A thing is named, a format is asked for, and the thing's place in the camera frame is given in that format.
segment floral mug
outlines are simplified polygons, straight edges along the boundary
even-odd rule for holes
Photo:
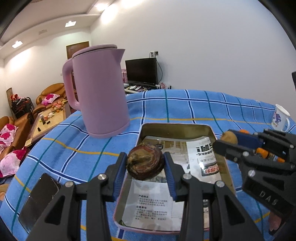
[[[290,129],[289,117],[289,112],[287,112],[286,109],[282,106],[276,104],[276,109],[274,111],[274,116],[272,117],[271,126],[277,131],[288,132]],[[287,129],[284,131],[283,129],[285,127],[286,120],[288,122],[288,126]]]

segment black tv screen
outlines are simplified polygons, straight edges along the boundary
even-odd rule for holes
[[[126,60],[126,73],[129,82],[158,84],[156,58]]]

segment kettle handle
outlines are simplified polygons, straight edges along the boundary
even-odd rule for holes
[[[72,82],[72,71],[73,71],[73,61],[72,58],[68,59],[63,66],[63,79],[65,84],[66,95],[68,98],[69,105],[75,109],[80,110],[80,104],[76,100],[74,94],[74,87]]]

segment blue plaid tablecloth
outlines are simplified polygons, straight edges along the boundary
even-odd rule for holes
[[[224,93],[196,90],[154,90],[127,95],[131,118],[130,126],[121,134],[108,139],[95,139],[88,135],[79,111],[55,127],[31,150],[11,182],[0,209],[0,216],[18,239],[25,241],[28,233],[18,221],[19,213],[40,176],[46,172],[64,184],[68,180],[83,183],[103,173],[116,162],[120,152],[128,153],[134,146],[139,129],[144,123],[196,123],[212,127],[219,138],[228,129],[246,129],[250,133],[271,128],[275,107],[251,99],[242,99]],[[290,132],[296,133],[291,121]],[[240,171],[235,163],[228,162],[237,197],[264,232],[268,234],[269,210],[242,191]],[[147,235],[126,232],[113,222],[116,203],[107,203],[107,214],[114,240],[173,241],[172,235]],[[86,240],[86,204],[83,202],[81,240]]]

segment silver screw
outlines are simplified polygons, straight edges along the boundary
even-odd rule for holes
[[[244,151],[244,152],[242,153],[242,155],[243,155],[244,157],[249,156],[249,154],[250,154],[250,153],[248,153],[247,151]]]
[[[223,181],[217,181],[216,186],[219,187],[219,188],[222,188],[222,187],[225,186],[225,183]]]
[[[66,186],[67,188],[70,188],[70,187],[72,187],[73,185],[74,185],[74,182],[72,182],[72,181],[68,181],[68,182],[65,183],[65,186]]]
[[[249,176],[249,177],[254,177],[255,174],[256,174],[256,171],[253,170],[253,169],[248,171],[248,176]]]
[[[107,175],[104,174],[104,173],[98,175],[98,179],[99,179],[99,180],[105,180],[106,178],[107,178]]]
[[[183,174],[183,178],[185,180],[190,180],[192,178],[192,176],[190,174],[188,174],[188,173],[185,173],[185,174]]]

